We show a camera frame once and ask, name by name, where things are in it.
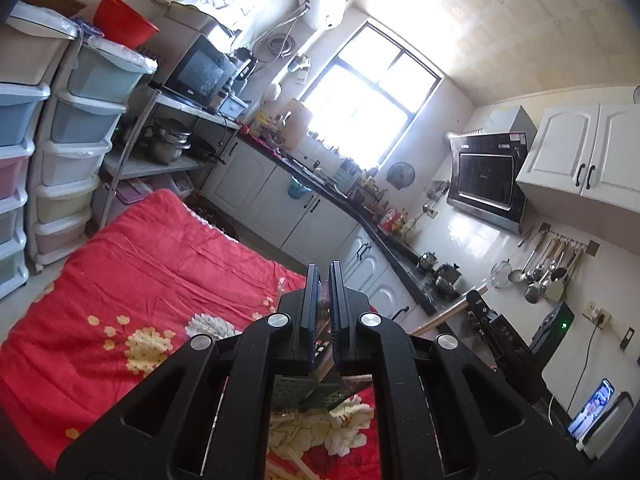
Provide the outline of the black perforated utensil basket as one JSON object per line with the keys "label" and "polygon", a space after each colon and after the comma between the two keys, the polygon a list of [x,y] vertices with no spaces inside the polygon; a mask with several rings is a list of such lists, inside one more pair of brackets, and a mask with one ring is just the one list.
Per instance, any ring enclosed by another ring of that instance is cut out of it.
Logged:
{"label": "black perforated utensil basket", "polygon": [[372,384],[320,384],[314,372],[306,377],[278,375],[274,381],[271,411],[328,412]]}

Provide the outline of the white lower kitchen cabinets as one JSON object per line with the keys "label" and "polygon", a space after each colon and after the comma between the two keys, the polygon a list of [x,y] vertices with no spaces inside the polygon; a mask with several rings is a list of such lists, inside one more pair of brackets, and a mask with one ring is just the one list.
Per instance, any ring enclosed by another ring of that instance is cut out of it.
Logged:
{"label": "white lower kitchen cabinets", "polygon": [[415,330],[433,310],[407,269],[366,220],[304,177],[285,159],[245,136],[222,151],[204,196],[244,228],[295,262],[328,273],[341,263],[346,285],[364,292],[378,312]]}

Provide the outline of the bright kitchen window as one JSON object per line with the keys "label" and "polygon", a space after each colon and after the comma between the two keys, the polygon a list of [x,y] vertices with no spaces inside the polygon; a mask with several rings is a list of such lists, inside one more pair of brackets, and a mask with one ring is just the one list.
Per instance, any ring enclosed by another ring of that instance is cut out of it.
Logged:
{"label": "bright kitchen window", "polygon": [[302,96],[309,129],[362,169],[384,164],[442,75],[381,27],[364,23]]}

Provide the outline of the black air fryer appliance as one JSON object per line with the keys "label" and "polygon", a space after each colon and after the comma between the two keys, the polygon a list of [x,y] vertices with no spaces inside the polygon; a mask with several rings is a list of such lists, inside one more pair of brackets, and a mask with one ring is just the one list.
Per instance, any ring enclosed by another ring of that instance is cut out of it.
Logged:
{"label": "black air fryer appliance", "polygon": [[562,302],[539,325],[529,349],[532,350],[534,358],[542,370],[558,350],[574,319],[573,310],[566,302]]}

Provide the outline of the black kettle on counter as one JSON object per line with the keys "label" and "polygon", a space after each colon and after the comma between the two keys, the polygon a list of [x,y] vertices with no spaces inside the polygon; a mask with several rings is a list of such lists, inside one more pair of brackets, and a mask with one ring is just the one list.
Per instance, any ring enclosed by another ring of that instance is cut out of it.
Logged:
{"label": "black kettle on counter", "polygon": [[440,296],[454,299],[460,296],[458,287],[462,274],[457,263],[442,263],[435,270],[435,288]]}

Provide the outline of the smartphone with lit screen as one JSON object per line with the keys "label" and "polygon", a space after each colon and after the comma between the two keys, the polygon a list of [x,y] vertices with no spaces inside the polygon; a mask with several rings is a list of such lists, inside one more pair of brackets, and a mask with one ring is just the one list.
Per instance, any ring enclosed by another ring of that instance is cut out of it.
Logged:
{"label": "smartphone with lit screen", "polygon": [[608,402],[611,401],[614,392],[615,388],[612,382],[608,378],[603,378],[599,387],[594,390],[594,393],[582,407],[582,410],[568,425],[567,431],[572,439],[579,441],[588,432],[604,411]]}

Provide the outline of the red floral quilt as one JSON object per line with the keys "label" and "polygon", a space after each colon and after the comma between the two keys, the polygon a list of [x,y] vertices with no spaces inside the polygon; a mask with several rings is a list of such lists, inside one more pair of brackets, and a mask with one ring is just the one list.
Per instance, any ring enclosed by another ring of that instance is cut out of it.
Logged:
{"label": "red floral quilt", "polygon": [[1,474],[47,479],[84,430],[190,337],[241,333],[303,275],[208,224],[168,191],[84,247],[1,346]]}

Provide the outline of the black range hood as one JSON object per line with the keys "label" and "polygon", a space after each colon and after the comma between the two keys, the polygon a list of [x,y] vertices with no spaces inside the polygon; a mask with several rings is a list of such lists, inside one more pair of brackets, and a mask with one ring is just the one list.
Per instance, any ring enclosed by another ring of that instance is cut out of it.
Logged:
{"label": "black range hood", "polygon": [[453,134],[449,206],[518,233],[526,197],[516,183],[528,154],[521,131]]}

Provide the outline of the metal storage shelf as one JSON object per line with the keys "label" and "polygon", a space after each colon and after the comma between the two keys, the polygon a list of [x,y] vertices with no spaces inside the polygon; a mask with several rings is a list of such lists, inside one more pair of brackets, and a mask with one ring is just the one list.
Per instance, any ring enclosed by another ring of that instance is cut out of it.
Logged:
{"label": "metal storage shelf", "polygon": [[[241,128],[237,120],[221,112],[203,110],[155,86],[145,87],[143,94],[145,104],[124,136],[124,147],[120,151],[113,148],[102,162],[102,171],[111,177],[111,182],[106,188],[106,199],[98,220],[99,230],[107,224],[117,188],[123,180],[198,168],[198,162],[184,152],[190,150],[192,132],[201,119],[221,126],[224,134],[230,132],[231,140]],[[160,107],[195,118],[194,126],[187,127],[174,118],[157,118],[156,112]]]}

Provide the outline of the stainless steel pots stack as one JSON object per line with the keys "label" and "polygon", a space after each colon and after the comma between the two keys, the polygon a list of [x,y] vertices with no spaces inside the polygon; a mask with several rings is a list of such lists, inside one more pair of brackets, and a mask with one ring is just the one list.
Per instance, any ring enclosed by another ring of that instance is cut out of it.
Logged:
{"label": "stainless steel pots stack", "polygon": [[156,118],[152,123],[149,154],[156,162],[169,165],[191,145],[191,131],[174,118]]}

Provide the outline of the pastel drawer tower right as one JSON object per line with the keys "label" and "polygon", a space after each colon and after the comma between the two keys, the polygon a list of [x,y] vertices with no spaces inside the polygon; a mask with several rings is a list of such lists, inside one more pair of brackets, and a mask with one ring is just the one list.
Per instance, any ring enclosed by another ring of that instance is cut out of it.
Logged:
{"label": "pastel drawer tower right", "polygon": [[130,94],[157,62],[116,42],[75,39],[53,74],[28,177],[27,251],[37,272],[86,240],[98,173]]}

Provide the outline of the black microwave oven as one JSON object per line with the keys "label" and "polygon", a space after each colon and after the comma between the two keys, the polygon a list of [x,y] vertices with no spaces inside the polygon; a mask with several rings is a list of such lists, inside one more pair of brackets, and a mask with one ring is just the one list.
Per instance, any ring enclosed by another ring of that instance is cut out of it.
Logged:
{"label": "black microwave oven", "polygon": [[209,107],[234,72],[228,55],[200,35],[171,67],[162,86],[200,107]]}

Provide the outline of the red plastic basin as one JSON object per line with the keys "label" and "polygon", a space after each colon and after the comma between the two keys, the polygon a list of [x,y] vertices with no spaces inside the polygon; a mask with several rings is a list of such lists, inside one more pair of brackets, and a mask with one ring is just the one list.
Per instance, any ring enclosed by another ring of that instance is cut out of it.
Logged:
{"label": "red plastic basin", "polygon": [[93,25],[104,38],[136,50],[160,32],[157,26],[122,0],[100,0]]}

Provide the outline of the round wall exhaust fan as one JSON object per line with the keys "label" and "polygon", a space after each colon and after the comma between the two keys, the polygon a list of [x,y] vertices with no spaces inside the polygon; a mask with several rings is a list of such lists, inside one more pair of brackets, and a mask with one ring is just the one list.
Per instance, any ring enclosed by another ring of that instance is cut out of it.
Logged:
{"label": "round wall exhaust fan", "polygon": [[416,170],[408,162],[394,162],[387,170],[386,181],[396,190],[408,188],[414,180]]}

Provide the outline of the white upper wall cabinet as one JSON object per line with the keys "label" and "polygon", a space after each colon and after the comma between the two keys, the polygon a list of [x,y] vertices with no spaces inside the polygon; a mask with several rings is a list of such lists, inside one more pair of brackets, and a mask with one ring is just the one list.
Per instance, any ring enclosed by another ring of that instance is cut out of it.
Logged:
{"label": "white upper wall cabinet", "polygon": [[516,179],[639,211],[639,107],[589,104],[549,107]]}

